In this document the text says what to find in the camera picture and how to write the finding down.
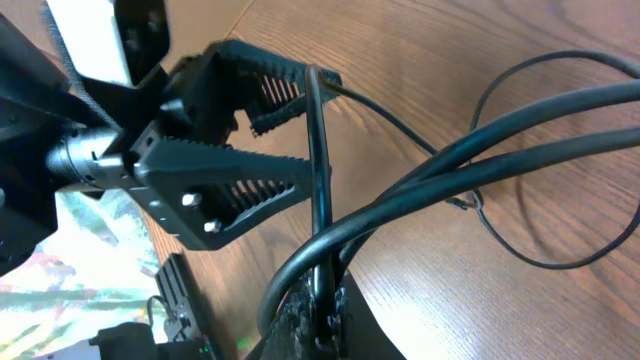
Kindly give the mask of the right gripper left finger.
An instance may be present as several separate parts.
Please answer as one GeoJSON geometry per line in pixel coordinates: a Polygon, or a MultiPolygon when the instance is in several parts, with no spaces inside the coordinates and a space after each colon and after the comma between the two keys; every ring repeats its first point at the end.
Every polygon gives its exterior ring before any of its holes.
{"type": "Polygon", "coordinates": [[[268,333],[246,360],[317,360],[317,329],[311,276],[304,274],[288,291],[268,333]]]}

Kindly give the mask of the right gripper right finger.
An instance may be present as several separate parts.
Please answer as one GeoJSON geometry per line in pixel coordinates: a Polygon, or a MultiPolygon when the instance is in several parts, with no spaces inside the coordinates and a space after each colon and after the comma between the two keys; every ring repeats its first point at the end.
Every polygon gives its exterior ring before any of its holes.
{"type": "Polygon", "coordinates": [[[347,272],[335,294],[338,354],[351,360],[405,360],[380,327],[353,276],[347,272]]]}

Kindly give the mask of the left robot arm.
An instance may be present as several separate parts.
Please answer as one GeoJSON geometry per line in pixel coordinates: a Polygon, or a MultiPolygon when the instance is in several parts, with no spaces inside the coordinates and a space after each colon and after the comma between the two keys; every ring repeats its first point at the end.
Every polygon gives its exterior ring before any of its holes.
{"type": "Polygon", "coordinates": [[[48,1],[55,65],[1,23],[1,270],[56,232],[55,197],[125,191],[186,248],[218,250],[312,191],[309,161],[233,148],[307,109],[307,65],[240,40],[162,68],[162,1],[48,1]]]}

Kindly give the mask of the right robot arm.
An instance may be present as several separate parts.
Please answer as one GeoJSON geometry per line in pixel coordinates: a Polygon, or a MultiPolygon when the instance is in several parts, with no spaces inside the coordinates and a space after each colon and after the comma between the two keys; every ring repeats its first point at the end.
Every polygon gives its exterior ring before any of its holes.
{"type": "MultiPolygon", "coordinates": [[[[209,307],[197,297],[188,271],[159,272],[156,282],[167,315],[168,340],[153,339],[148,324],[127,322],[107,328],[89,339],[102,359],[220,359],[222,352],[211,331],[209,307]]],[[[329,338],[322,342],[313,313],[307,277],[286,295],[267,335],[246,355],[248,359],[392,359],[403,357],[376,321],[350,274],[335,294],[335,310],[328,318],[329,338]]]]}

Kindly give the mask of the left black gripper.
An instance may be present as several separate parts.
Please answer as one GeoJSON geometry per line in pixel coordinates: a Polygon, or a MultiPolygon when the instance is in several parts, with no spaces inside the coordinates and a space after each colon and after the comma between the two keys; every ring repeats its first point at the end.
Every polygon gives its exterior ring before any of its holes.
{"type": "Polygon", "coordinates": [[[46,169],[60,192],[131,188],[187,249],[219,250],[311,196],[309,160],[214,146],[238,128],[239,110],[255,136],[304,114],[306,68],[231,39],[180,59],[169,73],[154,69],[138,88],[83,79],[118,126],[67,131],[46,169]]]}

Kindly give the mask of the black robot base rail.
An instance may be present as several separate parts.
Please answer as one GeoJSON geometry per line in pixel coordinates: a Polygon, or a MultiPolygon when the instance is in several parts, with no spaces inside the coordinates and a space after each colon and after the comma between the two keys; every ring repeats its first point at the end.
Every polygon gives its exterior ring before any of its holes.
{"type": "Polygon", "coordinates": [[[166,320],[169,359],[222,359],[211,318],[183,254],[171,254],[154,276],[166,320]]]}

